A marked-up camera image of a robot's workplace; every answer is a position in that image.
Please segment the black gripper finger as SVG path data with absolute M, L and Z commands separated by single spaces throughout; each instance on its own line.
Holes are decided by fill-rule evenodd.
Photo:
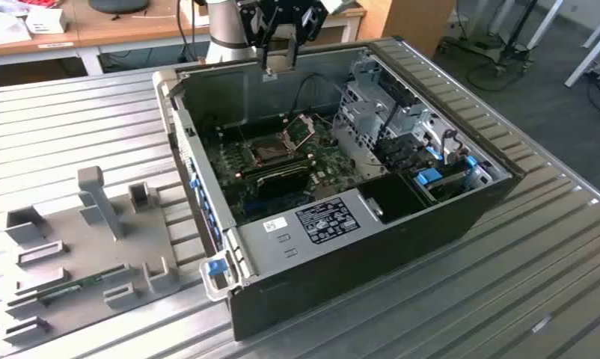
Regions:
M 286 53 L 286 69 L 287 70 L 294 70 L 294 68 L 295 68 L 298 49 L 299 49 L 298 40 L 295 39 L 295 37 L 290 37 L 287 53 Z
M 261 70 L 267 69 L 267 58 L 269 51 L 269 43 L 275 37 L 278 31 L 278 25 L 260 25 L 256 34 L 256 49 L 257 49 L 257 60 L 260 63 Z

